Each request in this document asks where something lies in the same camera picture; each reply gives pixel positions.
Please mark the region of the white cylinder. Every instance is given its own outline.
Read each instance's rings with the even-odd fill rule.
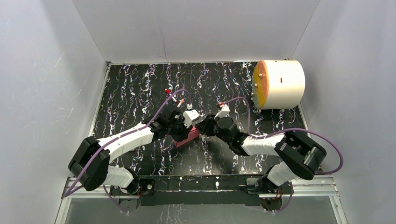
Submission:
[[[261,60],[252,79],[253,102],[257,109],[292,109],[305,90],[305,76],[298,61]]]

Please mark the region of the marbled tabletop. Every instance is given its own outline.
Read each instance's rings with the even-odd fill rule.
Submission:
[[[111,65],[99,106],[93,136],[103,138],[134,127],[154,115],[166,99],[165,89],[187,89],[193,108],[201,116],[216,113],[216,105],[243,96],[250,100],[251,78],[256,63],[180,63]],[[272,133],[304,127],[298,107],[291,110],[251,110],[251,131]],[[243,101],[230,103],[230,117],[247,132],[248,113]],[[279,157],[237,156],[216,137],[198,138],[176,148],[172,138],[136,148],[113,163],[138,175],[257,174],[278,164]]]

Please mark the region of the floor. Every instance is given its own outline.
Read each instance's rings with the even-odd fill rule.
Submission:
[[[166,99],[165,89],[187,89],[193,107],[205,116],[216,113],[219,102],[244,96],[250,100],[251,75],[256,63],[182,63],[111,65],[94,125],[95,138],[132,128],[153,115]],[[288,127],[304,127],[298,107],[253,112],[256,134]],[[230,117],[246,132],[248,113],[243,102],[230,104]],[[114,161],[139,175],[259,174],[279,163],[279,157],[237,156],[217,138],[196,139],[176,148],[170,136],[137,148]]]

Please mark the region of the pink box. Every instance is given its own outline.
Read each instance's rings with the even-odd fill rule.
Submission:
[[[173,140],[173,142],[175,143],[175,146],[176,146],[176,148],[177,148],[177,147],[180,147],[180,146],[184,145],[185,143],[187,143],[187,142],[189,142],[189,141],[191,141],[191,140],[193,140],[193,139],[196,139],[196,138],[198,138],[198,137],[199,137],[199,131],[198,131],[198,129],[196,129],[195,127],[193,127],[193,128],[191,129],[190,133],[188,133],[187,139],[184,139],[184,140],[181,141],[181,142],[177,142],[177,141]]]

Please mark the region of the purple wire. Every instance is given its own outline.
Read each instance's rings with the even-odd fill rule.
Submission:
[[[122,134],[120,137],[116,137],[116,138],[110,140],[109,142],[105,143],[104,145],[102,145],[102,146],[92,155],[92,157],[89,159],[89,161],[88,161],[87,164],[84,166],[84,168],[83,168],[83,170],[81,171],[81,173],[77,176],[77,178],[75,179],[75,181],[73,182],[73,184],[71,185],[71,187],[69,188],[69,190],[67,190],[67,192],[65,193],[64,197],[67,197],[67,196],[71,195],[73,192],[75,192],[75,191],[72,192],[72,189],[73,189],[73,188],[76,186],[76,184],[80,181],[81,177],[82,177],[83,174],[86,172],[86,170],[88,169],[88,167],[89,167],[90,164],[92,163],[93,159],[94,159],[104,148],[106,148],[108,145],[110,145],[111,143],[115,142],[116,140],[118,140],[118,139],[120,139],[120,138],[122,138],[122,137],[125,137],[125,136],[127,136],[127,135],[129,135],[129,134],[135,133],[135,132],[137,132],[137,131],[139,131],[139,130],[142,130],[142,129],[148,127],[148,126],[157,118],[157,116],[159,115],[159,113],[161,112],[161,110],[165,107],[165,105],[172,99],[172,96],[174,96],[174,95],[176,95],[176,94],[178,94],[179,92],[182,92],[182,91],[185,91],[185,92],[187,93],[188,98],[189,98],[189,102],[190,102],[190,104],[191,104],[191,103],[192,103],[191,95],[190,95],[190,93],[189,93],[187,90],[185,90],[185,89],[180,89],[180,90],[177,90],[177,91],[175,91],[174,93],[172,93],[172,94],[165,100],[165,102],[160,106],[160,108],[159,108],[158,111],[155,113],[155,115],[153,116],[153,118],[152,118],[145,126],[143,126],[143,127],[141,127],[141,128],[134,129],[134,130],[132,130],[132,131],[130,131],[130,132],[124,133],[124,134]]]
[[[123,211],[123,212],[125,212],[125,213],[128,213],[128,212],[129,212],[127,209],[125,209],[125,208],[122,207],[120,204],[118,204],[118,202],[117,202],[113,197],[111,197],[111,195],[109,194],[109,192],[107,191],[107,189],[106,189],[105,186],[103,186],[103,188],[105,189],[106,195],[110,198],[110,200],[112,200],[112,202],[114,202],[114,204],[116,204],[116,205],[121,209],[121,211]]]
[[[72,191],[70,192],[70,194],[69,194],[69,195],[71,195],[71,194],[73,194],[74,192],[76,192],[76,191],[80,190],[82,187],[83,187],[82,185],[81,185],[81,186],[78,186],[78,187],[76,187],[76,189],[72,190]]]
[[[290,182],[290,188],[291,188],[291,192],[290,192],[289,199],[287,200],[287,203],[285,204],[285,206],[283,206],[283,208],[280,208],[279,210],[276,210],[277,212],[283,211],[284,209],[286,209],[287,206],[289,206],[289,204],[291,202],[291,197],[294,194],[293,184],[291,182]]]
[[[277,132],[274,132],[274,133],[268,134],[268,135],[260,135],[260,136],[254,136],[253,135],[252,137],[256,137],[256,139],[264,139],[264,138],[272,137],[274,135],[278,135],[278,134],[285,133],[285,132],[292,132],[292,131],[306,132],[306,133],[310,133],[310,134],[316,135],[316,136],[320,137],[321,139],[327,141],[331,146],[333,146],[335,151],[337,151],[338,156],[339,156],[339,165],[338,165],[338,167],[335,168],[334,170],[330,170],[330,171],[317,171],[316,172],[317,174],[334,174],[334,173],[338,172],[342,168],[342,166],[344,165],[344,157],[342,156],[342,153],[339,150],[338,146],[333,141],[331,141],[327,137],[325,137],[325,136],[323,136],[323,135],[321,135],[321,134],[319,134],[317,132],[310,131],[310,130],[303,129],[303,128],[293,127],[293,128],[283,129],[283,130],[280,130],[280,131],[277,131]]]
[[[339,148],[337,147],[337,145],[330,139],[326,138],[325,136],[323,136],[317,132],[313,132],[313,131],[303,129],[303,128],[294,127],[294,128],[283,129],[283,130],[280,130],[280,131],[277,131],[277,132],[274,132],[274,133],[268,134],[268,135],[252,135],[250,132],[250,105],[249,105],[248,100],[245,97],[235,97],[235,98],[232,98],[231,100],[224,102],[224,104],[228,104],[228,103],[230,103],[234,100],[237,100],[237,99],[243,99],[247,104],[247,133],[251,137],[254,137],[256,139],[265,139],[265,138],[269,138],[269,137],[272,137],[272,136],[275,136],[278,134],[282,134],[285,132],[292,132],[292,131],[300,131],[300,132],[310,133],[310,134],[316,135],[316,136],[320,137],[321,139],[327,141],[331,146],[333,146],[333,148],[335,149],[335,151],[337,151],[338,156],[339,156],[339,165],[337,168],[335,168],[334,170],[330,170],[330,171],[317,171],[316,172],[317,174],[334,174],[334,173],[338,172],[344,165],[344,157],[342,156],[342,153],[339,150]]]
[[[232,98],[231,100],[228,100],[228,101],[224,102],[224,104],[228,104],[229,102],[232,102],[232,101],[237,100],[237,99],[243,99],[243,101],[245,101],[245,103],[247,105],[247,133],[249,135],[252,135],[250,133],[250,105],[249,105],[249,101],[246,98],[244,98],[244,97],[235,97],[235,98]]]

